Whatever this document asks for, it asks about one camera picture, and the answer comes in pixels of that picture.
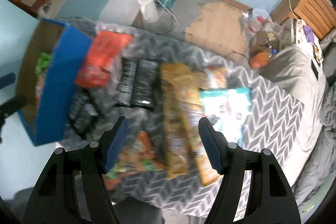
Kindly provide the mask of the orange green snack bag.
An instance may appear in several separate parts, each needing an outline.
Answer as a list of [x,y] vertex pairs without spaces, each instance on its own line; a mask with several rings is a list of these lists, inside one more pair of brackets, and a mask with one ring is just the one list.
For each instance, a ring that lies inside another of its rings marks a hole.
[[141,172],[165,170],[164,164],[156,159],[147,132],[140,131],[133,143],[123,147],[114,167],[103,176],[108,190],[114,189],[122,179]]

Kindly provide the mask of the long yellow biscuit pack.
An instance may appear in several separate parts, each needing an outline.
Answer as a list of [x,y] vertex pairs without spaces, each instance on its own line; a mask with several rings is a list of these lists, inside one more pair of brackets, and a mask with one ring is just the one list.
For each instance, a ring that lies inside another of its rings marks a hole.
[[213,170],[198,133],[204,117],[199,98],[202,85],[209,86],[205,73],[193,72],[184,64],[160,65],[163,91],[163,126],[167,145],[167,178],[188,174],[196,165],[202,186],[215,182]]

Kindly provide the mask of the teal silver snack bag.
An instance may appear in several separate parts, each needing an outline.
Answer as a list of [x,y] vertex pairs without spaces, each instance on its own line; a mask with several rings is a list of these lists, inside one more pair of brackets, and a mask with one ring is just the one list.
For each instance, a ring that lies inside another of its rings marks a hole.
[[250,88],[203,90],[199,99],[214,130],[228,142],[242,145],[252,107]]

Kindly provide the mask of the red snack bag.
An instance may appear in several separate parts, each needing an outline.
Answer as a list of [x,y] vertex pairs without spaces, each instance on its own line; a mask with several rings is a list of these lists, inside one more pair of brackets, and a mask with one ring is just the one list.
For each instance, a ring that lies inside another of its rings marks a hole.
[[100,31],[94,38],[75,84],[86,89],[104,87],[110,78],[113,59],[134,39],[128,34]]

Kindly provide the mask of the black snack packet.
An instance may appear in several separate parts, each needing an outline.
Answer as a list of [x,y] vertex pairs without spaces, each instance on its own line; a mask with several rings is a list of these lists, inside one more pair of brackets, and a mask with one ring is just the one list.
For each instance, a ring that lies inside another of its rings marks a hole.
[[138,61],[133,84],[131,104],[153,110],[155,108],[154,88],[158,77],[159,64],[141,59]]
[[136,69],[136,60],[122,59],[122,73],[117,88],[117,104],[120,106],[131,106]]

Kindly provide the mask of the blue cardboard box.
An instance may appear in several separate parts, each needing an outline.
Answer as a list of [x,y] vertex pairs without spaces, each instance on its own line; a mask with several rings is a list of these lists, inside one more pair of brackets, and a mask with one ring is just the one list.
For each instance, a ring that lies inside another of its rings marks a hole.
[[[18,115],[33,145],[62,140],[76,90],[75,79],[91,43],[90,37],[66,22],[41,19],[35,28],[15,88],[16,94],[26,100]],[[51,54],[51,64],[38,100],[35,67],[42,53]]]

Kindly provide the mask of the grey bed blanket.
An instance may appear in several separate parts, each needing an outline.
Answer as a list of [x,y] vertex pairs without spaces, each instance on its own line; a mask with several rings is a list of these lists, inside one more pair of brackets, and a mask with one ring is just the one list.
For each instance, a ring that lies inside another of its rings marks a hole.
[[318,42],[282,50],[260,75],[303,103],[302,118],[283,171],[303,222],[317,210],[335,178],[335,30]]

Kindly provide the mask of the orange drink bottle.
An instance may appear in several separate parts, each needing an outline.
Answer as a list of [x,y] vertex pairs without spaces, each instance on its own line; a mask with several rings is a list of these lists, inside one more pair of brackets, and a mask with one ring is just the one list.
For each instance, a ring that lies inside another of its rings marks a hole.
[[267,65],[270,61],[269,53],[261,51],[250,58],[249,65],[252,69],[260,69]]

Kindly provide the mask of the white electric kettle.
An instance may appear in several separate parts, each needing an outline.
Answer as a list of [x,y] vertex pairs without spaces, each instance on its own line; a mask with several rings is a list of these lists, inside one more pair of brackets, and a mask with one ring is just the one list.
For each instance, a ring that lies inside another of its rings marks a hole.
[[144,21],[155,23],[159,19],[158,9],[154,0],[138,0],[138,4]]

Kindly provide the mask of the clear plastic bottle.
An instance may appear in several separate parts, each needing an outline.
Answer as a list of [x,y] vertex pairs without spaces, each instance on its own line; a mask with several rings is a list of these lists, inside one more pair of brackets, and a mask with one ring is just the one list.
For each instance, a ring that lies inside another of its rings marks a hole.
[[247,18],[243,19],[244,26],[244,35],[246,38],[253,38],[258,31],[260,31],[263,27],[264,19],[261,16],[257,16],[256,18]]

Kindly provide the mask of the wooden nightstand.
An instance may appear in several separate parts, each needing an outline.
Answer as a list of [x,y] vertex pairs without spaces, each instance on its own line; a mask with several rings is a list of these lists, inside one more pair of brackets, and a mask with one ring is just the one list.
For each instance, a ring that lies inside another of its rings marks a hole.
[[282,0],[270,17],[278,24],[288,18],[302,19],[319,39],[335,28],[335,8],[329,0]]

